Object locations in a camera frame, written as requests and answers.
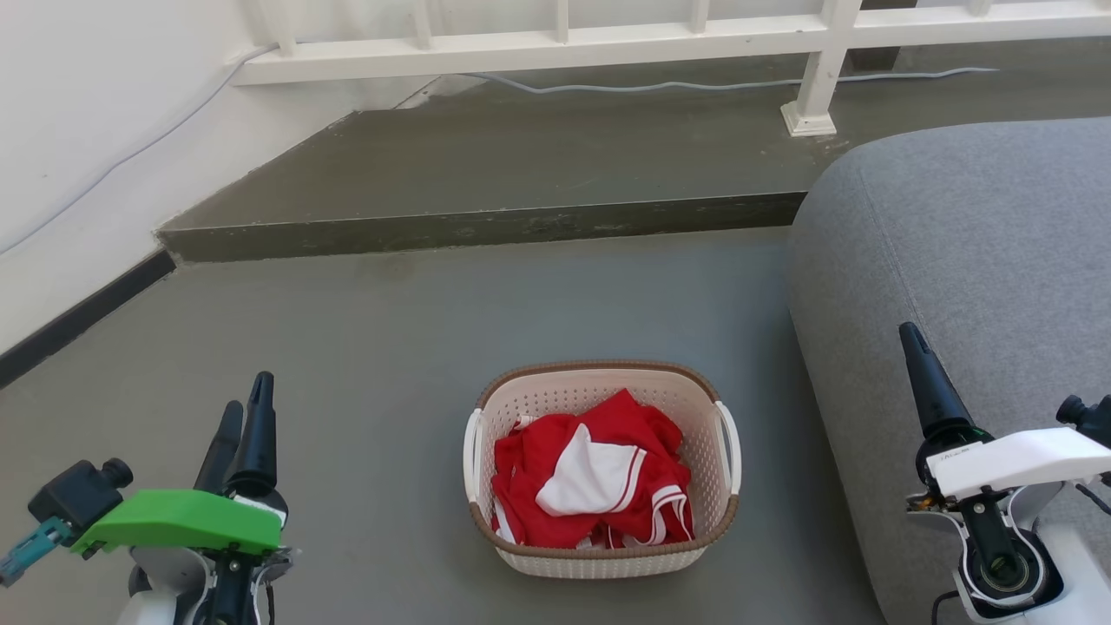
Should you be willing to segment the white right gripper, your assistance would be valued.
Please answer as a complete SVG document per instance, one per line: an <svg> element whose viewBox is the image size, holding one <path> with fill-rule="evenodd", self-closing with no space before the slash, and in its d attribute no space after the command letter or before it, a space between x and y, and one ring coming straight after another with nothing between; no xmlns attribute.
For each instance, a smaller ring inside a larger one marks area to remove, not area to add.
<svg viewBox="0 0 1111 625"><path fill-rule="evenodd" d="M909 513L939 513L984 493L1060 483L1087 485L1111 472L1111 443L1068 427L1020 431L975 442L975 423L924 334L914 323L903 323L899 337L925 442L960 444L925 457L927 491L905 498Z"/></svg>

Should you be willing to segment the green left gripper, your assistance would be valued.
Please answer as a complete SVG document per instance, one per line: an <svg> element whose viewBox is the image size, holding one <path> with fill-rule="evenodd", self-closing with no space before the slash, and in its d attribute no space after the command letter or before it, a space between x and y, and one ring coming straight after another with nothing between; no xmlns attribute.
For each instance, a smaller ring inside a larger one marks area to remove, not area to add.
<svg viewBox="0 0 1111 625"><path fill-rule="evenodd" d="M279 554L289 507L274 491L274 385L272 372L259 372L246 409L227 403L193 490L136 491L92 523L72 553L89 560L120 547L190 550L256 567Z"/></svg>

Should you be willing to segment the cream perforated plastic laundry basket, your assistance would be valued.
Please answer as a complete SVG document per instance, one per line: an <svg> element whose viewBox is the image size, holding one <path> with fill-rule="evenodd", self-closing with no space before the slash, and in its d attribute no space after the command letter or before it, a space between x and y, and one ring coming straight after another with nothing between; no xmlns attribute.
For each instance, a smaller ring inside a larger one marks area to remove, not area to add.
<svg viewBox="0 0 1111 625"><path fill-rule="evenodd" d="M536 550L508 543L491 527L496 442L517 423L548 414L583 414L618 391L631 392L682 432L680 460L691 471L689 498L695 538L639 550ZM569 361L532 365L492 381L469 416L463 483L477 530L516 572L556 579L624 579L685 569L737 515L742 483L733 415L698 372L660 361Z"/></svg>

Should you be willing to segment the grey fabric sofa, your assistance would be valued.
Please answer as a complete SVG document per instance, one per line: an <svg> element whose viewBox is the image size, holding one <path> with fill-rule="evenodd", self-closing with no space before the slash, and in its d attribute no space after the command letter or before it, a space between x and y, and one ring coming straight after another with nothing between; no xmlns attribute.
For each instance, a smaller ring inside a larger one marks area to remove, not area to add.
<svg viewBox="0 0 1111 625"><path fill-rule="evenodd" d="M788 286L878 608L930 625L960 547L905 515L922 432L899 326L920 329L995 437L1111 395L1111 117L854 148L799 209Z"/></svg>

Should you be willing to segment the black baseboard strip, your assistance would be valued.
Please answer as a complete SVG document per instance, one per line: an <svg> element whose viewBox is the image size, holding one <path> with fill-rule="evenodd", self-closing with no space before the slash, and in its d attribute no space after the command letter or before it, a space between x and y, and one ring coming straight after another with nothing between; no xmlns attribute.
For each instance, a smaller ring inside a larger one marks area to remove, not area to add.
<svg viewBox="0 0 1111 625"><path fill-rule="evenodd" d="M160 249L106 288L80 301L76 308L70 308L63 315L51 320L30 337L21 340L0 355L0 389L9 386L46 359L56 355L76 341L76 337L123 308L127 302L170 276L176 269L174 258L166 249Z"/></svg>

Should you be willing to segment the red and white garment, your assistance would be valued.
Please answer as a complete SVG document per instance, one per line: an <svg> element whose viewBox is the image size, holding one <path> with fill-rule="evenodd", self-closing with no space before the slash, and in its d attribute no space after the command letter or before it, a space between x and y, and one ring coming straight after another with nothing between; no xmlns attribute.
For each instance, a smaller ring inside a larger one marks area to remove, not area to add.
<svg viewBox="0 0 1111 625"><path fill-rule="evenodd" d="M623 389L496 442L491 527L536 550L639 550L695 538L682 432Z"/></svg>

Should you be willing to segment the raised concrete step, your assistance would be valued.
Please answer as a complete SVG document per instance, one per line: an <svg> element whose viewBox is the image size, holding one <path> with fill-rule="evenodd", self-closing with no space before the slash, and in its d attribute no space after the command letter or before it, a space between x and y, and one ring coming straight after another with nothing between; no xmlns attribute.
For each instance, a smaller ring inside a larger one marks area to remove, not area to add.
<svg viewBox="0 0 1111 625"><path fill-rule="evenodd" d="M353 112L158 231L178 264L785 226L845 151L979 122L1111 115L1111 36L905 47L834 135L780 113L805 56L437 80Z"/></svg>

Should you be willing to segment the white metal railing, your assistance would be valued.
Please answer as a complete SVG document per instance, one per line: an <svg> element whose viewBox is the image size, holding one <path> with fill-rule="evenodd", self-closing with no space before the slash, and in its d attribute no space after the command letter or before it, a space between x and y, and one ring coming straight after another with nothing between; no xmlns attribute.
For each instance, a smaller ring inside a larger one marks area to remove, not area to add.
<svg viewBox="0 0 1111 625"><path fill-rule="evenodd" d="M332 36L297 26L316 0L253 0L263 46L237 85L479 75L803 53L781 114L834 135L830 104L853 50L1111 36L1111 0L351 0Z"/></svg>

